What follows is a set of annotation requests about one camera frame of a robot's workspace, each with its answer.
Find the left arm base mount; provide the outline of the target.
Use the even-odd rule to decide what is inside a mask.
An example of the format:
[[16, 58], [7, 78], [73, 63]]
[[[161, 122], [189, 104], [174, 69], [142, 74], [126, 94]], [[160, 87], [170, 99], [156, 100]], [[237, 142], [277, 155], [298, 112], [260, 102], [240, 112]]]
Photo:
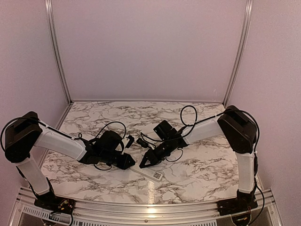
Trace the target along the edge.
[[50, 210], [54, 213], [59, 212], [64, 214], [72, 214], [75, 200], [56, 195], [44, 194], [36, 198], [34, 205], [43, 209]]

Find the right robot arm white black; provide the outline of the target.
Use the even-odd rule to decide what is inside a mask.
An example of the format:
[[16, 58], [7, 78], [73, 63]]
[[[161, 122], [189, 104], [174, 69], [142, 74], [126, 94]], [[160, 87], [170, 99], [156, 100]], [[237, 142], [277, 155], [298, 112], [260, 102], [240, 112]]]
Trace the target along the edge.
[[141, 138], [159, 143], [157, 147], [149, 148], [145, 152], [139, 164], [141, 169], [157, 165], [177, 149], [222, 138], [227, 148], [233, 152], [237, 163], [238, 188], [233, 207], [243, 211], [251, 204], [257, 189], [256, 148], [260, 129], [256, 119], [249, 112], [230, 105], [221, 113], [202, 120], [195, 119], [192, 124], [184, 124], [180, 129], [163, 120], [153, 131], [158, 136], [157, 139], [141, 134]]

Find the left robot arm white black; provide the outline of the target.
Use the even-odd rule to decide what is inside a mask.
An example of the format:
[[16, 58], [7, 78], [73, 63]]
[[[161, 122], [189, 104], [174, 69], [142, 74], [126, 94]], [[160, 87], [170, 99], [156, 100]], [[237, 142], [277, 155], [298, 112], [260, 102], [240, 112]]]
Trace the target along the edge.
[[33, 147], [55, 151], [86, 165], [101, 162], [126, 170], [135, 165], [132, 156], [124, 152], [133, 141], [132, 136], [120, 136], [112, 130], [101, 131], [91, 140], [81, 135], [72, 137], [47, 125], [33, 111], [10, 120], [0, 133], [0, 146], [6, 159], [15, 164], [37, 200], [50, 210], [59, 206], [59, 198], [31, 157]]

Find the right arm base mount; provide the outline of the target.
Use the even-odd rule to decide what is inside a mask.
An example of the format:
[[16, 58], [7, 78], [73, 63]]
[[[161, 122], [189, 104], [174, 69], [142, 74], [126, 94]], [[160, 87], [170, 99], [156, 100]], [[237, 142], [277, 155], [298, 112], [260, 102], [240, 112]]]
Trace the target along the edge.
[[255, 209], [258, 207], [258, 204], [254, 194], [238, 191], [236, 198], [220, 200], [217, 202], [217, 207], [220, 216], [225, 216]]

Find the white remote control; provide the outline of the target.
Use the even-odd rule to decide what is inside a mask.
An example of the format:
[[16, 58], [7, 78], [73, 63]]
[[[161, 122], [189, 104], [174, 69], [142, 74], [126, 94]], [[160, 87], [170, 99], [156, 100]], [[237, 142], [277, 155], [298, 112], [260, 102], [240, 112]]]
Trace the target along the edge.
[[154, 180], [154, 181], [161, 181], [161, 179], [163, 178], [163, 174], [159, 173], [159, 172], [156, 172], [152, 169], [149, 169], [149, 168], [143, 168], [141, 169], [139, 166], [132, 166], [130, 167], [130, 169], [133, 171], [133, 172], [136, 172], [148, 179], [151, 179], [151, 180]]

